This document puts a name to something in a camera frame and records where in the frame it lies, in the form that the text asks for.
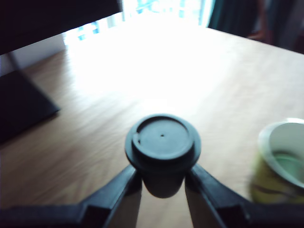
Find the lid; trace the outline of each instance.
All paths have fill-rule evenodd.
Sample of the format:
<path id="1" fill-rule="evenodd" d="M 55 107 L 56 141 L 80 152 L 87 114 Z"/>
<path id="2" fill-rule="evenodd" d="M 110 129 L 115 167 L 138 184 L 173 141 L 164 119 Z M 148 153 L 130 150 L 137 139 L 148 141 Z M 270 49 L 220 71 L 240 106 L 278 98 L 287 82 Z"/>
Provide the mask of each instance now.
<path id="1" fill-rule="evenodd" d="M 132 127 L 125 152 L 139 171 L 163 174 L 187 171 L 199 158 L 200 137 L 187 121 L 169 114 L 156 114 Z"/>

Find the wooden table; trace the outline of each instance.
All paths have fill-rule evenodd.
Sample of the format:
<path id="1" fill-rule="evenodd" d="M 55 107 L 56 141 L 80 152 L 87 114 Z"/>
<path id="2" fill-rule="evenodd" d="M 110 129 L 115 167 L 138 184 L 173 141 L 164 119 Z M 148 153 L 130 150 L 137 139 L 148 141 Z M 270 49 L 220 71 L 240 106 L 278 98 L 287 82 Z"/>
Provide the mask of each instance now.
<path id="1" fill-rule="evenodd" d="M 74 203 L 128 161 L 141 117 L 171 113 L 202 138 L 198 163 L 248 198 L 259 131 L 304 118 L 304 56 L 200 27 L 126 24 L 26 70 L 59 116 L 1 147 L 1 205 Z M 144 188 L 137 227 L 192 227 L 184 187 Z"/>

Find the cup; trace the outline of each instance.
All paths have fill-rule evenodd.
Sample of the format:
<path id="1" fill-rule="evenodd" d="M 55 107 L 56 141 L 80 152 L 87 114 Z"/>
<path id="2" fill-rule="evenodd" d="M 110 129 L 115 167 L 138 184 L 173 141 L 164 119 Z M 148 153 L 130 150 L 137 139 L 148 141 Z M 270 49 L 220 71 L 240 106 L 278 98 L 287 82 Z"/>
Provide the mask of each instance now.
<path id="1" fill-rule="evenodd" d="M 147 190 L 173 196 L 200 155 L 200 137 L 187 121 L 169 114 L 147 116 L 128 132 L 125 153 Z"/>
<path id="2" fill-rule="evenodd" d="M 258 203 L 304 203 L 304 120 L 289 118 L 264 128 L 250 183 Z"/>

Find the green liquid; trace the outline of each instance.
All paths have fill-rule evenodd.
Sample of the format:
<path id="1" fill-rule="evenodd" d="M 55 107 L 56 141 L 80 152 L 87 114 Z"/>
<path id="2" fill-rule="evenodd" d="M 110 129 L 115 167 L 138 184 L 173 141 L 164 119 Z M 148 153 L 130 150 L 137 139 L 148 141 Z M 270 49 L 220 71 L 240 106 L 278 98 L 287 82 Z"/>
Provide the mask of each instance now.
<path id="1" fill-rule="evenodd" d="M 300 158 L 287 152 L 275 152 L 274 158 L 287 173 L 304 183 L 304 163 Z"/>

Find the paper cup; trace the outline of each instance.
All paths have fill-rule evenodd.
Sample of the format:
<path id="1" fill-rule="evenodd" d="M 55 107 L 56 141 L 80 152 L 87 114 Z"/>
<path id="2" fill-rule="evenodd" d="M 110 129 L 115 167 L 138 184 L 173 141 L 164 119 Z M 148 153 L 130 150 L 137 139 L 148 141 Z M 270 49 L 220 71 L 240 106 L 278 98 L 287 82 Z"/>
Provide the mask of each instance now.
<path id="1" fill-rule="evenodd" d="M 259 203 L 304 203 L 304 120 L 274 123 L 258 137 L 259 153 L 250 183 Z"/>

